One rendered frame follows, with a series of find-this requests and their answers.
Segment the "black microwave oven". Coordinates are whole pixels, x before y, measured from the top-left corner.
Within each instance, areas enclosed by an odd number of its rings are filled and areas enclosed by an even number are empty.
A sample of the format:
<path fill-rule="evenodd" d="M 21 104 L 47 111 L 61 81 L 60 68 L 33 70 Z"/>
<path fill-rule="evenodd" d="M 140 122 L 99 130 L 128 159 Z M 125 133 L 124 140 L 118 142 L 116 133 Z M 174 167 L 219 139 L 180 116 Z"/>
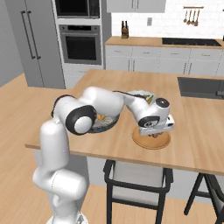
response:
<path fill-rule="evenodd" d="M 55 0 L 60 18 L 99 18 L 99 0 Z"/>

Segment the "dark grey sink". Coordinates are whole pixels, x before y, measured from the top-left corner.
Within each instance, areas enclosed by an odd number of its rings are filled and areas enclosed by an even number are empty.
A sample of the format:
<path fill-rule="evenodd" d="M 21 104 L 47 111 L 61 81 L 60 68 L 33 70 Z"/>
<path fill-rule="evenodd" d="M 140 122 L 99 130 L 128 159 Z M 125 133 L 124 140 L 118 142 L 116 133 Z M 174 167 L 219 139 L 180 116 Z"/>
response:
<path fill-rule="evenodd" d="M 178 77 L 182 96 L 224 100 L 224 80 Z"/>

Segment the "grey drawer under oven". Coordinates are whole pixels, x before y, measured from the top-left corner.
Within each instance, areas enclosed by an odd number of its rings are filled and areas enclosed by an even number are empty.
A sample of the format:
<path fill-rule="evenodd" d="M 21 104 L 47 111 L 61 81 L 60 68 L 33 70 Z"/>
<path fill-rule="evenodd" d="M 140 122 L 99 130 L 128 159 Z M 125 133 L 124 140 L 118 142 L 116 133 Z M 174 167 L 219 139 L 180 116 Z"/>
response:
<path fill-rule="evenodd" d="M 103 69 L 103 66 L 66 63 L 63 66 L 66 88 L 73 88 L 89 69 Z"/>

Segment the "steel wall oven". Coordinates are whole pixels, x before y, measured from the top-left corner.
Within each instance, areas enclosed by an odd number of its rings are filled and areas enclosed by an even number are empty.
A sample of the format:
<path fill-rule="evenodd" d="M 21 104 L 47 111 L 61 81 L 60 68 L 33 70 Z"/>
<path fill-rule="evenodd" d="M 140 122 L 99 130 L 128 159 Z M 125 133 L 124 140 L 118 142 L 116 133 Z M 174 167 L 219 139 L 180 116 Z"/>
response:
<path fill-rule="evenodd" d="M 102 63 L 99 25 L 60 24 L 59 32 L 66 63 L 84 65 Z"/>

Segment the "patterned grey plate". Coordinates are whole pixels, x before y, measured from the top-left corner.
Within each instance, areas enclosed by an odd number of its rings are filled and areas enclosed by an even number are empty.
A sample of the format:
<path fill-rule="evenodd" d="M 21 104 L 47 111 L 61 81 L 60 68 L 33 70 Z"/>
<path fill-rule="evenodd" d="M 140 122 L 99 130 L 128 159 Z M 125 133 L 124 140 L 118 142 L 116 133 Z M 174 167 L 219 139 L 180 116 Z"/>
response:
<path fill-rule="evenodd" d="M 99 120 L 96 116 L 93 118 L 93 125 L 88 133 L 101 133 L 113 128 L 119 120 L 117 116 L 106 116 L 103 120 Z"/>
<path fill-rule="evenodd" d="M 147 96 L 151 97 L 153 95 L 153 100 L 150 104 L 152 104 L 157 99 L 157 97 L 153 93 L 144 90 L 133 90 L 129 91 L 129 93 L 134 96 L 142 96 L 145 100 Z"/>

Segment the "black hob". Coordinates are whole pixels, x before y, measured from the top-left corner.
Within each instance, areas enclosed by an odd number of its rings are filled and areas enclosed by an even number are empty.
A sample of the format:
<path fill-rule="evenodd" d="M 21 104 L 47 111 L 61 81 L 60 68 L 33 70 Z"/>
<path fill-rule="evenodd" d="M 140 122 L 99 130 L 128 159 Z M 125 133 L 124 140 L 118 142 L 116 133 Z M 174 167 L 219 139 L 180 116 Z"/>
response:
<path fill-rule="evenodd" d="M 207 38 L 162 38 L 163 45 L 221 46 L 215 39 Z"/>

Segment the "grey fridge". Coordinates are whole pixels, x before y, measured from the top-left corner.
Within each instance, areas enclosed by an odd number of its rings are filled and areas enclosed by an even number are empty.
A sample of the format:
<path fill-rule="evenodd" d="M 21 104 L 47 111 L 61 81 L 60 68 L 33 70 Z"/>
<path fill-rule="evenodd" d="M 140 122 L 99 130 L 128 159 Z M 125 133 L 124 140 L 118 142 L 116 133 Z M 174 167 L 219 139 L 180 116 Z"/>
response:
<path fill-rule="evenodd" d="M 52 0 L 4 0 L 29 87 L 64 89 Z"/>

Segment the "round wooden bowl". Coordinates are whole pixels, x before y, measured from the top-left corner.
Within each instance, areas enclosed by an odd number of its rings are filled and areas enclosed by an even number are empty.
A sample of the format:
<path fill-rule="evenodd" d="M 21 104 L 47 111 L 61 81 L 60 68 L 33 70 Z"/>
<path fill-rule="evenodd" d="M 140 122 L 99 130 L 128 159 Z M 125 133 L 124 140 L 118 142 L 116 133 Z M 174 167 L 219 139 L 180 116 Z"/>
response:
<path fill-rule="evenodd" d="M 163 149 L 170 143 L 171 136 L 168 132 L 161 133 L 161 135 L 159 135 L 157 138 L 152 136 L 141 136 L 138 132 L 138 128 L 135 128 L 132 133 L 132 139 L 137 145 L 145 149 L 159 150 Z"/>

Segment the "grey base cupboards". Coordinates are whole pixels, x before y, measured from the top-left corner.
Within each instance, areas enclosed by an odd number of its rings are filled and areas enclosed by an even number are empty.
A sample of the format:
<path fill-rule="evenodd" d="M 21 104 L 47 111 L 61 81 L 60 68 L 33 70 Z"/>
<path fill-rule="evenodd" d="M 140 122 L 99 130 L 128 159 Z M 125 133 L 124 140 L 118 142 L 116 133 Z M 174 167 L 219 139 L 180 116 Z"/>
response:
<path fill-rule="evenodd" d="M 224 50 L 107 45 L 106 68 L 130 72 L 224 76 Z"/>

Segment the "black stool with grey seat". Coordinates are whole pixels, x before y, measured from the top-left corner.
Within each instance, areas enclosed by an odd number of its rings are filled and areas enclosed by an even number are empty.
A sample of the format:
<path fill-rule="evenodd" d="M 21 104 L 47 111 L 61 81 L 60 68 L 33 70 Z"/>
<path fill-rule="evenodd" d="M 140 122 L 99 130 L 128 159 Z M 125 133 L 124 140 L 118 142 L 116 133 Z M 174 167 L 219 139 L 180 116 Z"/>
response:
<path fill-rule="evenodd" d="M 202 179 L 206 182 L 207 192 L 199 190 Z M 224 177 L 199 173 L 186 203 L 184 215 L 188 215 L 195 197 L 209 198 L 216 214 L 214 224 L 224 224 Z"/>
<path fill-rule="evenodd" d="M 107 224 L 112 224 L 112 203 L 157 211 L 155 224 L 162 223 L 165 196 L 173 183 L 172 169 L 106 160 Z"/>

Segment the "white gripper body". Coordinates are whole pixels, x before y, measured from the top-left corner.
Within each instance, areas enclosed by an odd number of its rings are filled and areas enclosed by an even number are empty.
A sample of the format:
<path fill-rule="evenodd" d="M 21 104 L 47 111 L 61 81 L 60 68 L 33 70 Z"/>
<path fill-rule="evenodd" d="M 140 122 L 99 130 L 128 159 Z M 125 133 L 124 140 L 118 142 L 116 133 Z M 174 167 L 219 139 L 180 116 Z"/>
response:
<path fill-rule="evenodd" d="M 160 125 L 149 128 L 138 127 L 138 132 L 141 136 L 148 136 L 153 134 L 158 134 L 166 131 L 170 131 L 172 129 L 171 125 Z"/>

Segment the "wooden knife block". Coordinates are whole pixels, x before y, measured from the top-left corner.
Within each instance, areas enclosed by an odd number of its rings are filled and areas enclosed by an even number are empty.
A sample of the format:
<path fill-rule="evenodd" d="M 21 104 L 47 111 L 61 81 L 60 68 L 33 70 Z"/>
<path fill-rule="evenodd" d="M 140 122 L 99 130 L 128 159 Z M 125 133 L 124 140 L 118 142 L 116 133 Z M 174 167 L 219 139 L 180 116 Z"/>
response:
<path fill-rule="evenodd" d="M 129 27 L 127 21 L 122 21 L 122 39 L 127 39 L 129 37 Z"/>

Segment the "grey wall cupboards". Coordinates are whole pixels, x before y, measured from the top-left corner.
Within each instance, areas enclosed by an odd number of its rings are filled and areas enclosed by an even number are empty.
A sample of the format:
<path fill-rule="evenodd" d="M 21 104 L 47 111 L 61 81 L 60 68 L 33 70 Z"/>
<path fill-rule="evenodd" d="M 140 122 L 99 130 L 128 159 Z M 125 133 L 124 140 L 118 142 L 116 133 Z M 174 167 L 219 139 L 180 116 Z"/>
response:
<path fill-rule="evenodd" d="M 107 12 L 164 13 L 166 0 L 107 0 Z"/>

